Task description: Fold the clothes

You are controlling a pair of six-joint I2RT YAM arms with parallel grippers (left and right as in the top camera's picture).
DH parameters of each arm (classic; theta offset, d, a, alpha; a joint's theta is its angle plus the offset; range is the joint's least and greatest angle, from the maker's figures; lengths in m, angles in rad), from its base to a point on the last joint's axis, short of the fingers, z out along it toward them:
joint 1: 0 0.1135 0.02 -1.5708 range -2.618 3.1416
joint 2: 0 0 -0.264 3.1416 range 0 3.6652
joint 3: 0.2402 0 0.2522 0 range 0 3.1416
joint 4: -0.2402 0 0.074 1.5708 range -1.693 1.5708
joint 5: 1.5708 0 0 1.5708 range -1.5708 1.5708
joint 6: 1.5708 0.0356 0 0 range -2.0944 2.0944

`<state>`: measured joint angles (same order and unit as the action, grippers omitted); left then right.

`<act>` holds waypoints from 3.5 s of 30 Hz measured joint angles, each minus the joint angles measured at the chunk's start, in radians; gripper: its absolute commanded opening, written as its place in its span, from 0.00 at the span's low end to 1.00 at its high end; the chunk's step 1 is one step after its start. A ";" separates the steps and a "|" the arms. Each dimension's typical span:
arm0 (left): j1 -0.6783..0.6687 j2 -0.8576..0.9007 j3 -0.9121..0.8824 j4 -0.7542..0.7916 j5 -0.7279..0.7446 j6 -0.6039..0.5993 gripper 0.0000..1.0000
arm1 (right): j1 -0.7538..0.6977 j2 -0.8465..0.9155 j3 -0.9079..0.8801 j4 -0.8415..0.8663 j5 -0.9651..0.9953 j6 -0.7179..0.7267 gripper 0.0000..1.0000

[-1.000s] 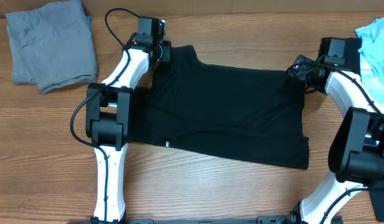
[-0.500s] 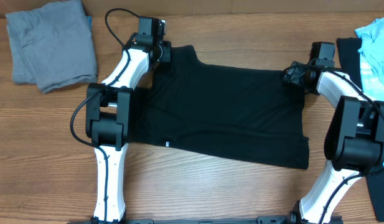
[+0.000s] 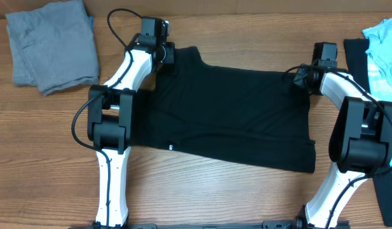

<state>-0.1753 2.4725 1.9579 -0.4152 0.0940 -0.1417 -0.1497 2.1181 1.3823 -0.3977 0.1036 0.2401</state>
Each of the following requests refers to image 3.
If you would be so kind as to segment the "black t-shirt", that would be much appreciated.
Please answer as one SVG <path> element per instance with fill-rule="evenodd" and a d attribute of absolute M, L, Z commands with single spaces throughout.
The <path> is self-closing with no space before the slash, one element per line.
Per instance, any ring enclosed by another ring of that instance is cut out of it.
<path fill-rule="evenodd" d="M 228 162 L 312 173 L 308 91 L 292 75 L 203 62 L 195 47 L 178 49 L 154 90 L 135 99 L 132 141 Z"/>

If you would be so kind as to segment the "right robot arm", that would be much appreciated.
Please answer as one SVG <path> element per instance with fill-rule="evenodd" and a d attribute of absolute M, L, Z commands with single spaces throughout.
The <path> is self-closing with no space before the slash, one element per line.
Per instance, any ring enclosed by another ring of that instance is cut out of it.
<path fill-rule="evenodd" d="M 315 43 L 312 62 L 296 67 L 294 83 L 329 98 L 339 114 L 328 144 L 328 174 L 291 228 L 348 228 L 338 219 L 356 189 L 392 172 L 392 102 L 373 97 L 337 67 L 336 58 L 335 43 Z"/>

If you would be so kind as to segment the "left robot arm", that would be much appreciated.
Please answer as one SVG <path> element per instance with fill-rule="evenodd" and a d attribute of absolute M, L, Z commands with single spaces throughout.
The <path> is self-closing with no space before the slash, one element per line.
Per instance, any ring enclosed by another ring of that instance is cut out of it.
<path fill-rule="evenodd" d="M 99 164 L 99 204 L 93 228 L 126 228 L 126 176 L 132 148 L 134 97 L 158 64 L 173 64 L 175 45 L 167 20 L 142 17 L 141 31 L 125 48 L 114 76 L 88 96 L 88 138 Z"/>

